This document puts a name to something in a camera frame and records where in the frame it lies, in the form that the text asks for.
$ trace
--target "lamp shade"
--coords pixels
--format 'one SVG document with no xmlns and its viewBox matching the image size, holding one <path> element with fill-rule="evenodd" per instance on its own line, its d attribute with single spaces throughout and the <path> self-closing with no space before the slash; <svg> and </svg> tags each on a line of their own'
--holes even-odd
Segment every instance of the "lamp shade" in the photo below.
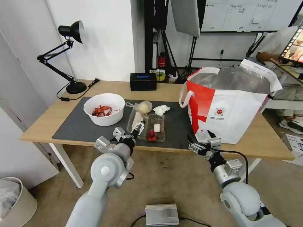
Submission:
<svg viewBox="0 0 303 227">
<path fill-rule="evenodd" d="M 83 43 L 84 37 L 84 26 L 82 21 L 76 21 L 71 26 L 60 25 L 58 27 L 60 35 L 64 37 L 73 37 L 76 41 Z"/>
</svg>

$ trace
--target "tissue box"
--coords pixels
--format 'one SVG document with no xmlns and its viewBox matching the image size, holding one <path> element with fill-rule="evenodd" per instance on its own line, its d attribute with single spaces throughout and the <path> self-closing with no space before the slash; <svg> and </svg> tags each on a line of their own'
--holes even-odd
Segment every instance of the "tissue box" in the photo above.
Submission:
<svg viewBox="0 0 303 227">
<path fill-rule="evenodd" d="M 157 79 L 155 73 L 131 73 L 130 90 L 157 90 Z"/>
<path fill-rule="evenodd" d="M 285 134 L 282 137 L 282 140 L 285 143 L 285 145 L 289 148 L 293 156 L 295 157 L 295 160 L 293 161 L 286 161 L 286 160 L 283 161 L 298 166 L 303 166 L 303 138 Z"/>
</svg>

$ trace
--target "fire extinguisher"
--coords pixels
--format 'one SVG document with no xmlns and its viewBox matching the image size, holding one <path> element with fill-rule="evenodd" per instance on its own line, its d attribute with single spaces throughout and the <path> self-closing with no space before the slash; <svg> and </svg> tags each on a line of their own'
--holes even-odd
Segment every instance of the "fire extinguisher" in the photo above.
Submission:
<svg viewBox="0 0 303 227">
<path fill-rule="evenodd" d="M 158 67 L 165 67 L 165 56 L 164 53 L 160 53 L 159 57 L 158 57 Z"/>
</svg>

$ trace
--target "paper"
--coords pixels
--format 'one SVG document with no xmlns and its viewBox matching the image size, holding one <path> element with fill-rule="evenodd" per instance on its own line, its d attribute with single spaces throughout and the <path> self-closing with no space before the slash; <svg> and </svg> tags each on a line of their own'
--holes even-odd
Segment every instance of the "paper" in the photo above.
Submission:
<svg viewBox="0 0 303 227">
<path fill-rule="evenodd" d="M 161 132 L 161 125 L 160 124 L 155 124 L 154 125 L 154 131 L 155 132 Z"/>
<path fill-rule="evenodd" d="M 163 116 L 163 114 L 170 110 L 170 107 L 166 106 L 166 105 L 162 105 L 162 106 L 158 106 L 156 108 L 153 108 L 153 111 L 159 115 L 159 116 Z"/>
</svg>

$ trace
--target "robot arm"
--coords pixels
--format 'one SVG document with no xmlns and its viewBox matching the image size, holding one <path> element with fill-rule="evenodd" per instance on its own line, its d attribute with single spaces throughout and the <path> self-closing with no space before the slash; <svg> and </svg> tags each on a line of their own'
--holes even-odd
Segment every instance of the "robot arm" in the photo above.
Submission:
<svg viewBox="0 0 303 227">
<path fill-rule="evenodd" d="M 144 129 L 145 122 L 140 122 L 131 135 L 118 127 L 113 135 L 118 143 L 112 147 L 104 137 L 97 139 L 95 148 L 101 151 L 91 167 L 92 185 L 77 201 L 66 227 L 98 227 L 107 207 L 106 190 L 110 186 L 120 188 L 125 181 L 134 161 L 130 157 L 136 144 L 136 138 Z"/>
<path fill-rule="evenodd" d="M 189 150 L 204 156 L 211 165 L 219 186 L 220 199 L 241 227 L 286 227 L 273 217 L 261 202 L 259 193 L 252 186 L 240 182 L 239 172 L 242 164 L 238 159 L 226 161 L 220 154 L 221 139 L 213 133 L 206 144 L 193 143 L 187 136 Z"/>
</svg>

